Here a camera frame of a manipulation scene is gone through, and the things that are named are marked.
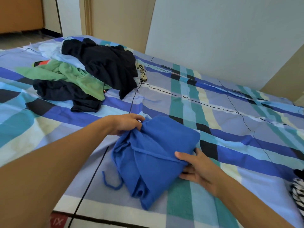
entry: black and white striped cloth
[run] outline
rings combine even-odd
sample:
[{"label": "black and white striped cloth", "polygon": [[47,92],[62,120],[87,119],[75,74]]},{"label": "black and white striped cloth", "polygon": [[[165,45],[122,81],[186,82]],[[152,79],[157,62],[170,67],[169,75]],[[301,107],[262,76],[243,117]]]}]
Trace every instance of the black and white striped cloth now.
[{"label": "black and white striped cloth", "polygon": [[304,219],[304,180],[294,178],[291,184],[291,195]]}]

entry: blue towel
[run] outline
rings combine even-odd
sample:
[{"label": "blue towel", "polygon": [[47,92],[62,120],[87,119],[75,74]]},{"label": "blue towel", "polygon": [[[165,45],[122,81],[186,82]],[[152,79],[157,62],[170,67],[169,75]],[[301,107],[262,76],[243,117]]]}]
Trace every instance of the blue towel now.
[{"label": "blue towel", "polygon": [[146,119],[141,131],[135,128],[119,138],[113,148],[113,161],[131,196],[140,199],[143,209],[148,210],[187,165],[174,152],[192,154],[199,140],[197,131],[165,116]]}]

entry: striped fabric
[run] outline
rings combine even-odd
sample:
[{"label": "striped fabric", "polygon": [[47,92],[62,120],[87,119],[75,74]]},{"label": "striped fabric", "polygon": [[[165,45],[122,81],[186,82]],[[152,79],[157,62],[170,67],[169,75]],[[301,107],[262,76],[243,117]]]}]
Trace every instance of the striped fabric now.
[{"label": "striped fabric", "polygon": [[[90,36],[74,38],[84,37],[117,45]],[[289,194],[292,170],[304,168],[302,108],[126,48],[145,66],[148,81],[123,100],[117,90],[107,91],[97,113],[72,113],[71,101],[40,99],[32,80],[14,72],[17,66],[46,60],[36,50],[41,43],[0,51],[0,165],[106,115],[165,115],[197,130],[197,147],[214,163],[292,225],[304,227]],[[117,139],[106,137],[54,208],[55,214],[68,218],[63,227],[242,227],[219,199],[195,183],[177,179],[150,211],[142,210],[125,186],[119,191],[107,188],[102,171],[109,184],[120,182],[110,157]]]}]

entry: floor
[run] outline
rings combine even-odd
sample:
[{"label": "floor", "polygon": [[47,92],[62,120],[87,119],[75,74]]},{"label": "floor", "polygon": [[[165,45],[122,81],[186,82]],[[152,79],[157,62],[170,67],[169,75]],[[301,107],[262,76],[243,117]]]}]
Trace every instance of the floor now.
[{"label": "floor", "polygon": [[12,49],[52,39],[49,36],[41,36],[38,32],[6,33],[0,34],[0,49]]}]

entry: mattress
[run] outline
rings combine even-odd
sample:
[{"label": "mattress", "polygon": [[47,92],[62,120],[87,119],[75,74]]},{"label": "mattress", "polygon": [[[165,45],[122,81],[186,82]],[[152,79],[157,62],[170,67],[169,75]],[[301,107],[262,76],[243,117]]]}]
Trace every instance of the mattress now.
[{"label": "mattress", "polygon": [[[118,45],[91,36],[97,44]],[[63,41],[63,38],[52,41]],[[0,165],[71,134],[106,115],[170,118],[200,133],[198,148],[228,175],[295,227],[304,227],[289,186],[293,169],[304,169],[303,108],[289,100],[204,76],[195,70],[133,52],[147,82],[123,100],[105,93],[97,113],[72,113],[72,101],[45,101],[32,80],[15,72],[47,60],[40,42],[0,51]],[[222,202],[196,183],[176,179],[149,211],[119,185],[111,159],[118,136],[107,136],[89,157],[51,214],[61,227],[242,227]]]}]

